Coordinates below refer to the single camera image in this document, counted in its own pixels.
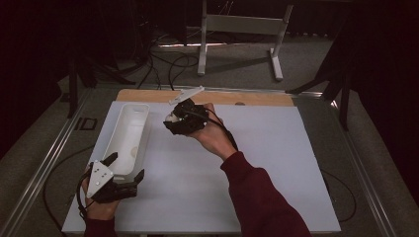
gray carpet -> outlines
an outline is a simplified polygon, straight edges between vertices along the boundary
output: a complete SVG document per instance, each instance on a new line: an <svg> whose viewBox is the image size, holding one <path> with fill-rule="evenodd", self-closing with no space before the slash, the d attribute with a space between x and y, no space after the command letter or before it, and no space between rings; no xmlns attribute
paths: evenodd
<svg viewBox="0 0 419 237"><path fill-rule="evenodd" d="M174 85L175 88L203 85L223 89L292 89L314 78L331 42L329 39L316 37L285 38L280 50L280 61L285 76L283 82L274 79L270 61L267 59L267 51L273 45L270 39L264 39L258 43L210 46L206 76L197 76L197 67L189 67L176 78ZM197 55L198 48L193 46L175 49L173 47L153 48L155 55L168 61L174 61L181 55L166 52L168 50L181 50L189 55ZM145 81L143 86L146 88L157 88L158 81L167 85L170 64L158 58L153 58L153 62L156 70L152 71ZM186 65L187 61L182 59L177 63ZM137 82L131 88L135 88L142 80L146 69L142 68L127 76L128 79ZM181 68L174 68L171 78L180 70ZM65 92L67 80L63 79L60 83ZM321 92L324 86L324 84L319 85L310 91ZM82 148L94 145L109 105L121 88L129 87L101 78L80 115L82 118L98 119L96 129L73 130L58 161ZM356 93L351 93L348 116L349 133L342 131L335 119L335 111L327 103L312 97L294 98L319 167L343 181L356 199L356 213L351 219L341 223L342 232L327 234L327 236L383 236L372 212L368 196L357 175L353 162L354 152L348 145L348 137L352 139L357 154L365 164L365 169L376 188L396 236L419 236L418 207L402 183L391 157ZM64 125L67 108L68 104L55 102L1 160L0 226L3 226L14 209L17 199L22 195L26 184ZM92 150L88 149L65 161L54 171L46 186L47 202L60 223L64 221L76 183L91 152ZM355 207L351 193L329 174L324 173L324 177L329 185L336 214L339 219L346 219ZM59 236L59 232L45 211L41 195L36 198L29 209L17 236Z"/></svg>

maroon sleeve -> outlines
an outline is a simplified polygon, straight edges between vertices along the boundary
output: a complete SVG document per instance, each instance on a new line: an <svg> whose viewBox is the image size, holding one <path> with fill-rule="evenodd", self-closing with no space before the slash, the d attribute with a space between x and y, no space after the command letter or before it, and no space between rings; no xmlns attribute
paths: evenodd
<svg viewBox="0 0 419 237"><path fill-rule="evenodd" d="M85 237L118 237L115 232L115 218L112 220L86 219Z"/></svg>
<svg viewBox="0 0 419 237"><path fill-rule="evenodd" d="M311 236L298 212L275 189L262 168L251 166L242 152L221 165L243 237Z"/></svg>

